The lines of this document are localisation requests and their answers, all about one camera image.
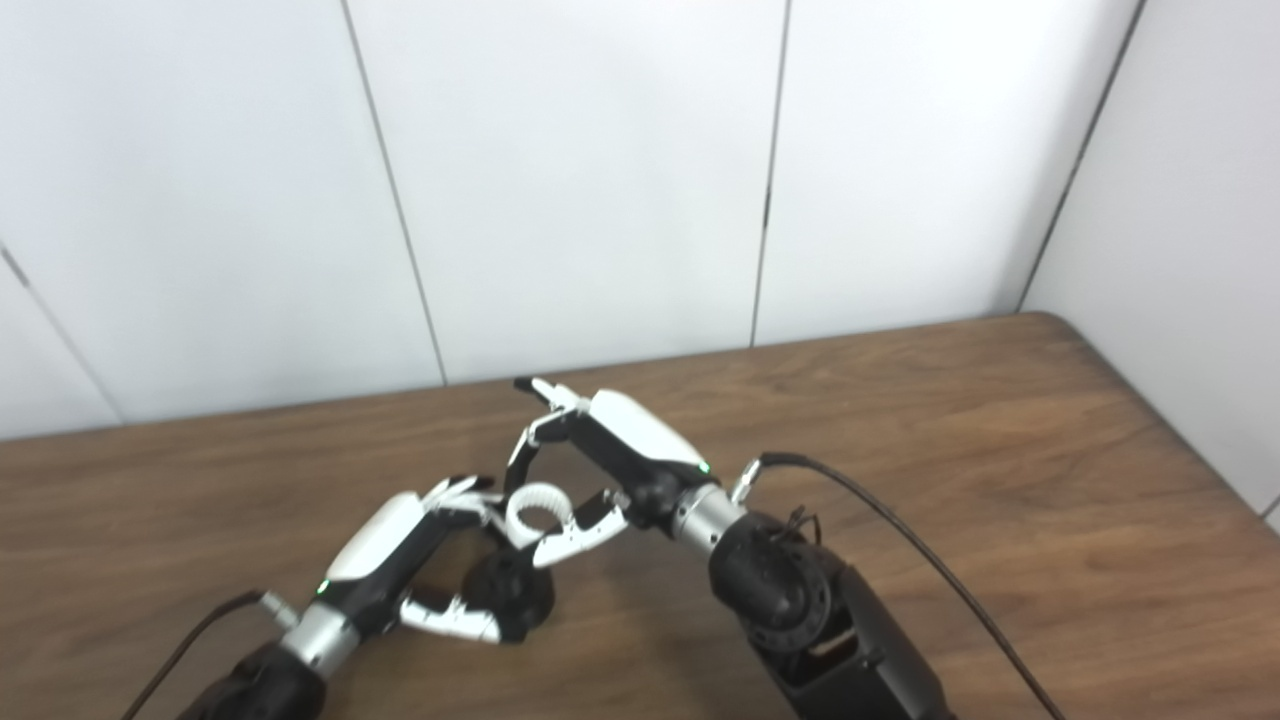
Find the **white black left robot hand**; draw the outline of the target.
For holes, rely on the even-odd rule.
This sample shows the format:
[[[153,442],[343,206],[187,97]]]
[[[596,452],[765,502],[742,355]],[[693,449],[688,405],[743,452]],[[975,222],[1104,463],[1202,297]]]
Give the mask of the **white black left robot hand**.
[[[283,650],[328,680],[361,644],[398,626],[504,642],[494,612],[468,606],[461,594],[416,596],[411,589],[453,533],[503,529],[493,484],[486,477],[451,477],[425,495],[392,496],[333,559],[300,621],[283,635]]]

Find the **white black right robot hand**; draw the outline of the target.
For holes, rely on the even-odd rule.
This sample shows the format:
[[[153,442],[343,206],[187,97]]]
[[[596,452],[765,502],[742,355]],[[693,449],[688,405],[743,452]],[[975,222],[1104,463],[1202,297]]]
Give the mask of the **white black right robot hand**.
[[[746,516],[701,454],[630,396],[599,389],[584,397],[568,386],[521,377],[515,388],[549,413],[521,433],[504,477],[506,529],[535,568],[549,568],[613,539],[623,529],[657,528],[712,556]],[[575,507],[550,483],[529,483],[540,448],[568,442],[616,484]]]

